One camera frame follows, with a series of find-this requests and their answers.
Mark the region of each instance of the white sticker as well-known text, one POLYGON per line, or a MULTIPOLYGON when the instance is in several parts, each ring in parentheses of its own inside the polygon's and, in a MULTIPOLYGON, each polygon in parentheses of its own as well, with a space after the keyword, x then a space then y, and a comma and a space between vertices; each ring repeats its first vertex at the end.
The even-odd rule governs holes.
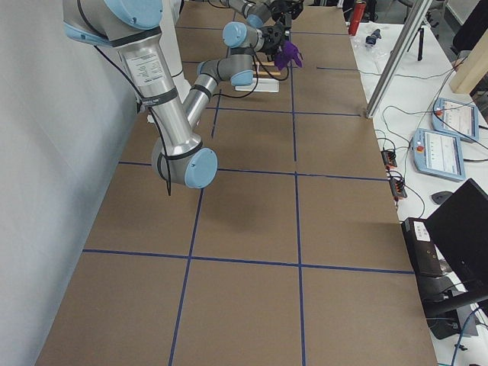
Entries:
POLYGON ((420 242, 430 242, 430 235, 425 228, 424 223, 415 221, 413 223, 413 227, 415 228, 415 236, 417 237, 417 240, 419 240, 420 242))
POLYGON ((137 86, 147 86, 165 77, 156 53, 127 60, 130 73, 137 86))

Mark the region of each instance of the purple cloth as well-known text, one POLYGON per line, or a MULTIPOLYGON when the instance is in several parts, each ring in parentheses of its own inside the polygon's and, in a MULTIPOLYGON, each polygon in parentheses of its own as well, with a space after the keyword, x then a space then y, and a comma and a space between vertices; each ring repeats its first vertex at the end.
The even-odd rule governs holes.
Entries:
POLYGON ((289 40, 286 40, 281 48, 281 52, 277 53, 274 58, 274 65, 281 71, 293 60, 298 67, 302 67, 302 59, 303 57, 298 47, 289 40))

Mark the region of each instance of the blue-framed tablet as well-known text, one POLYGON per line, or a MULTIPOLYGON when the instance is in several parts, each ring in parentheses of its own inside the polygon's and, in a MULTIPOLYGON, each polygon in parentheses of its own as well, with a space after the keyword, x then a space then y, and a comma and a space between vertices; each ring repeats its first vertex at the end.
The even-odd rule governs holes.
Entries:
POLYGON ((466 179, 459 136, 419 128, 412 138, 412 150, 419 172, 453 181, 466 179))
POLYGON ((480 138, 480 125, 478 121, 478 108, 474 104, 460 103, 450 99, 439 98, 434 104, 432 114, 432 125, 439 132, 446 132, 451 135, 459 136, 461 140, 472 143, 480 138))

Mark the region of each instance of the gray wall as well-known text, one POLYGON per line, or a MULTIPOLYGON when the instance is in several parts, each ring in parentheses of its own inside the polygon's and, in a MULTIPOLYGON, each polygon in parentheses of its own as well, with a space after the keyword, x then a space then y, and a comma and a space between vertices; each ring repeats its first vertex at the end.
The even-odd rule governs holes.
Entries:
POLYGON ((16 366, 43 346, 135 102, 93 47, 65 38, 61 0, 0 9, 0 365, 16 366))

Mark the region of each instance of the blue cable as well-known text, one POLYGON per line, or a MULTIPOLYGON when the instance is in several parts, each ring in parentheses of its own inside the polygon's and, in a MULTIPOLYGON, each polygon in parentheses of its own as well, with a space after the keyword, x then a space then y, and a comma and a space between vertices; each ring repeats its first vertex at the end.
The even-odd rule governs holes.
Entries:
POLYGON ((456 355, 458 354, 458 349, 459 349, 459 346, 461 345, 461 340, 463 338, 463 335, 464 335, 464 330, 466 329, 466 326, 468 324, 468 322, 471 320, 471 318, 474 316, 474 314, 480 310, 479 307, 477 307, 475 310, 473 310, 470 315, 466 318, 466 320, 464 321, 464 324, 463 324, 463 327, 459 333, 459 338, 457 339, 457 343, 456 343, 456 348, 454 349, 454 354, 452 355, 452 361, 451 361, 451 366, 454 366, 454 362, 456 361, 456 355))

